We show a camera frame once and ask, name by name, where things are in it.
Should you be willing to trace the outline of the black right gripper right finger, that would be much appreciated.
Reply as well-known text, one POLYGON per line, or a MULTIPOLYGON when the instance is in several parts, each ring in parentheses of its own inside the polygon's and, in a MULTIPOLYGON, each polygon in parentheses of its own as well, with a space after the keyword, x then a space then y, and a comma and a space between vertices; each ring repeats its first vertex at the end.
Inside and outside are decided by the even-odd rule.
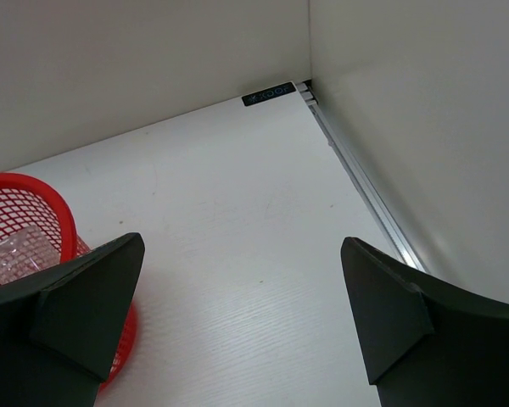
POLYGON ((509 406, 509 304, 404 265, 356 237, 341 248, 368 381, 383 406, 509 406))

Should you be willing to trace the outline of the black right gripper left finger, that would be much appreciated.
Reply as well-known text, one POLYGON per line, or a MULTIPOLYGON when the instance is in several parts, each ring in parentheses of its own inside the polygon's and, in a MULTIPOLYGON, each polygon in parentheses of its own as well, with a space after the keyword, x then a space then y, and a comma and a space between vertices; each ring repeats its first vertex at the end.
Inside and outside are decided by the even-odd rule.
POLYGON ((92 406, 111 370, 145 246, 130 232, 0 286, 0 406, 92 406))

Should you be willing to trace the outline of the blue label plastic bottle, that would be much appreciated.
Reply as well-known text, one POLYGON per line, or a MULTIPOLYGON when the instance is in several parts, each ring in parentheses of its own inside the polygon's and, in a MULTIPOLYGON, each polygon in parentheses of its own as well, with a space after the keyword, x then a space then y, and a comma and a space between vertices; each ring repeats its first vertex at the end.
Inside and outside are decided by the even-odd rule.
POLYGON ((0 286, 55 266, 60 252, 38 226, 28 226, 0 242, 0 286))

